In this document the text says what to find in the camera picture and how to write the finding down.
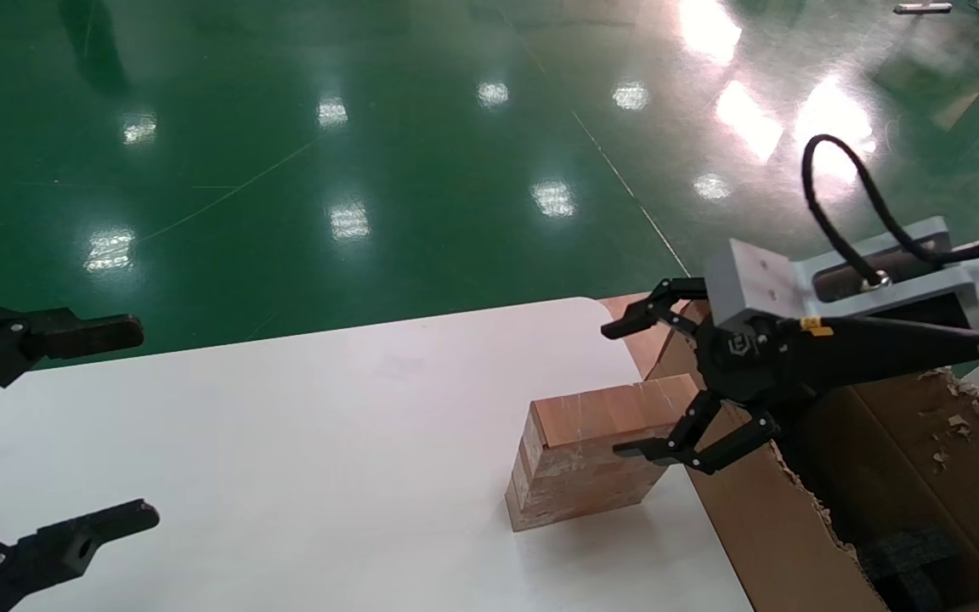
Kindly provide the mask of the black gripper finger with hole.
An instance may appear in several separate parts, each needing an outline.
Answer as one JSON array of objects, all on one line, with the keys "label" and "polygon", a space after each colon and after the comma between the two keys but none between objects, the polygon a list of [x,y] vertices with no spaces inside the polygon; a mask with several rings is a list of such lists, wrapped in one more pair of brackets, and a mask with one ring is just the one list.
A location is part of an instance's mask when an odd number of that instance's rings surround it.
[{"label": "black gripper finger with hole", "polygon": [[0,611],[11,611],[34,593],[77,580],[102,546],[153,530],[159,523],[155,507],[133,500],[44,526],[14,545],[0,542]]}]

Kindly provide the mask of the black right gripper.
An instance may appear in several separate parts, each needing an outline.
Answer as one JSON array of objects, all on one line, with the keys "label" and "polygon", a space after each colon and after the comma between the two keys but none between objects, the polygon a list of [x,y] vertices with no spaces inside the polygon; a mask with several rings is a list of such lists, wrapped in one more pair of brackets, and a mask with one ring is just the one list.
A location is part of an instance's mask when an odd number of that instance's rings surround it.
[{"label": "black right gripper", "polygon": [[[697,341],[697,372],[706,390],[665,437],[617,443],[615,456],[642,457],[653,465],[714,475],[776,440],[781,427],[766,408],[786,400],[816,398],[860,383],[932,371],[978,360],[979,345],[963,334],[933,331],[908,321],[875,318],[756,318],[745,331],[728,331],[673,310],[682,301],[707,301],[702,276],[663,279],[623,314],[601,326],[618,340],[657,324]],[[747,423],[703,449],[697,443],[727,401],[749,408]]]}]

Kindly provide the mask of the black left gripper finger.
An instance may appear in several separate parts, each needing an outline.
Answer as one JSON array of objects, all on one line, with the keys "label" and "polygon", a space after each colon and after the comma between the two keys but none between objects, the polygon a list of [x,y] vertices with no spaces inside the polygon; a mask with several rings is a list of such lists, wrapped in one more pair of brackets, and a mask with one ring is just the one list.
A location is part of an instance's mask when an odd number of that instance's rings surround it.
[{"label": "black left gripper finger", "polygon": [[15,311],[0,307],[0,390],[40,361],[73,360],[133,349],[144,328],[131,314],[81,319],[70,309]]}]

